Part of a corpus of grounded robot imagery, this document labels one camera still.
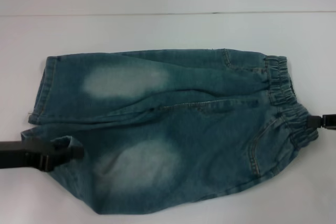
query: black clip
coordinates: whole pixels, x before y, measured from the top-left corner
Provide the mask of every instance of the black clip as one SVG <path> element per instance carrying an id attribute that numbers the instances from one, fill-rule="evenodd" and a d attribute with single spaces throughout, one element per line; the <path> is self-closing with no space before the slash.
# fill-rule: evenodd
<path id="1" fill-rule="evenodd" d="M 42 172 L 51 172 L 56 166 L 83 157 L 82 147 L 57 148 L 52 142 L 44 142 L 38 138 L 24 142 L 0 142 L 0 169 L 33 167 Z"/>
<path id="2" fill-rule="evenodd" d="M 336 114 L 323 115 L 322 117 L 310 115 L 307 117 L 307 127 L 311 128 L 326 128 L 328 130 L 336 130 Z"/>

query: faded knee patch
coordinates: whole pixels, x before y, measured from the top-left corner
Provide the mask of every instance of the faded knee patch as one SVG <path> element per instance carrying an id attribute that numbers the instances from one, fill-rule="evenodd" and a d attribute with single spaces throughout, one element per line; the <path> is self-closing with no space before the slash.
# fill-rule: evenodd
<path id="1" fill-rule="evenodd" d="M 160 187 L 174 176 L 180 155 L 162 141 L 140 142 L 119 153 L 106 154 L 95 165 L 99 193 L 133 193 Z"/>
<path id="2" fill-rule="evenodd" d="M 151 66 L 97 67 L 84 80 L 83 91 L 94 98 L 134 98 L 162 87 L 167 73 Z"/>

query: denim pants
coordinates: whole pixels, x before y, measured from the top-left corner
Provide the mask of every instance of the denim pants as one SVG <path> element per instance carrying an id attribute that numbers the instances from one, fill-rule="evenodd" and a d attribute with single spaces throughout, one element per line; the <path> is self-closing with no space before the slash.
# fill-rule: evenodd
<path id="1" fill-rule="evenodd" d="M 240 192 L 318 137 L 286 57 L 149 50 L 48 57 L 23 141 L 83 146 L 50 176 L 99 214 Z"/>

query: white background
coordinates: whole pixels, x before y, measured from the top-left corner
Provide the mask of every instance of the white background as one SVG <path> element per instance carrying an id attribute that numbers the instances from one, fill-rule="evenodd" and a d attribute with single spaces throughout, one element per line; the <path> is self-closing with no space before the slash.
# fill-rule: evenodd
<path id="1" fill-rule="evenodd" d="M 287 56 L 299 101 L 336 113 L 336 0 L 0 0 L 0 141 L 20 140 L 47 56 L 231 48 Z M 336 132 L 245 192 L 144 216 L 98 216 L 47 174 L 0 170 L 5 224 L 336 223 Z"/>

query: blue denim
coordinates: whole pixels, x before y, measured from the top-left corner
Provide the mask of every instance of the blue denim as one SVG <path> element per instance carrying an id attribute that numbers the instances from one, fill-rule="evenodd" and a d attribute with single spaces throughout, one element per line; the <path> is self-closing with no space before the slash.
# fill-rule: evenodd
<path id="1" fill-rule="evenodd" d="M 50 172 L 99 214 L 148 214 L 237 193 L 282 171 L 318 137 L 286 57 L 150 50 L 48 57 L 31 124 L 83 146 Z"/>

